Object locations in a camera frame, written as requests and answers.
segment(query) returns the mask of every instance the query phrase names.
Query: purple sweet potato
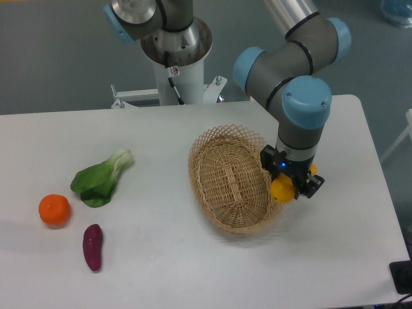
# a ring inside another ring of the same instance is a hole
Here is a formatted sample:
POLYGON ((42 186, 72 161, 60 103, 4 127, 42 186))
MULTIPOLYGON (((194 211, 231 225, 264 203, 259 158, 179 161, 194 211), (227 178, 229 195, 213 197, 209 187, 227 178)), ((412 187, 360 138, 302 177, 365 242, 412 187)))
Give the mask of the purple sweet potato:
POLYGON ((98 224, 90 225, 83 236, 83 253, 86 263, 94 272, 102 266, 103 232, 98 224))

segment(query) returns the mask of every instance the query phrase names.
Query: wicker basket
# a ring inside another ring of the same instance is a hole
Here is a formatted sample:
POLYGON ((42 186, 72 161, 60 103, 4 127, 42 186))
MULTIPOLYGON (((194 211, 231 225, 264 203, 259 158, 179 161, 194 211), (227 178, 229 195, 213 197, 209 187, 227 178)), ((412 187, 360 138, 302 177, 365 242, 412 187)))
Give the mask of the wicker basket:
POLYGON ((226 232, 257 232, 281 210, 270 197, 270 175, 260 163, 265 145, 258 134, 235 125, 210 129, 193 143, 193 191, 206 217, 226 232))

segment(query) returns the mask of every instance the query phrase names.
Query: blue joint cap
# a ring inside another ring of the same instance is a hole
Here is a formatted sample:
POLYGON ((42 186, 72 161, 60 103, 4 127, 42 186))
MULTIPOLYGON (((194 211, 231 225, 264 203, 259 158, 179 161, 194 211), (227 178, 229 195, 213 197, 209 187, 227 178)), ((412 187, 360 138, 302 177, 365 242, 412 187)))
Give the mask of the blue joint cap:
POLYGON ((105 5, 103 7, 103 11, 109 21, 109 24, 111 27, 116 31, 117 36, 120 38, 120 40, 127 45, 133 44, 135 41, 131 38, 131 36, 124 30, 122 25, 119 23, 117 20, 115 14, 113 11, 110 9, 109 5, 105 5))
POLYGON ((303 129, 324 126, 330 114, 332 92, 321 79, 300 76, 292 79, 282 94, 282 107, 286 116, 303 129))
POLYGON ((332 18, 328 18, 328 20, 335 26, 335 29, 337 32, 338 46, 337 46, 337 55, 335 58, 335 61, 336 61, 348 53, 350 46, 352 45, 352 36, 350 34, 348 26, 343 21, 341 21, 339 18, 332 17, 332 18))
POLYGON ((263 53, 260 47, 249 47, 244 50, 236 59, 233 66, 233 79, 246 92, 246 81, 249 76, 250 69, 253 66, 256 58, 263 53))

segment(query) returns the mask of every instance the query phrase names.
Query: bok choy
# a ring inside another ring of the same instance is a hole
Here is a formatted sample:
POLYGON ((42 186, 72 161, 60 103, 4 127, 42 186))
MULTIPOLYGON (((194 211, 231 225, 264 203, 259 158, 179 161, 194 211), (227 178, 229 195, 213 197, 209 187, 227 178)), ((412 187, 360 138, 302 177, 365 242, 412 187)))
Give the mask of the bok choy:
POLYGON ((120 173, 132 163, 131 151, 119 148, 106 161, 78 172, 70 189, 80 193, 87 206, 101 207, 110 202, 120 173))

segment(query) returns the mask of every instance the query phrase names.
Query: wire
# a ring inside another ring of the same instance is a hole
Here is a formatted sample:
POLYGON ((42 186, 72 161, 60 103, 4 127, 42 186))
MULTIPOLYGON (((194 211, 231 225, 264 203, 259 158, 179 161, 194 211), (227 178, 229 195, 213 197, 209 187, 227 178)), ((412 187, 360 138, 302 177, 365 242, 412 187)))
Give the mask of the wire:
POLYGON ((410 294, 408 294, 407 296, 404 296, 404 297, 402 297, 401 299, 399 299, 399 300, 392 306, 392 309, 398 309, 398 308, 400 308, 401 302, 404 301, 404 300, 407 299, 407 298, 410 298, 410 297, 412 297, 412 293, 410 293, 410 294))
MULTIPOLYGON (((167 69, 167 68, 170 68, 170 65, 169 65, 169 52, 165 51, 164 55, 165 55, 165 68, 167 69)), ((185 105, 185 102, 183 101, 182 97, 180 96, 178 89, 174 85, 173 77, 170 76, 169 78, 167 78, 167 80, 169 81, 170 87, 172 87, 172 89, 174 90, 174 93, 176 95, 176 98, 178 99, 179 105, 185 105)))

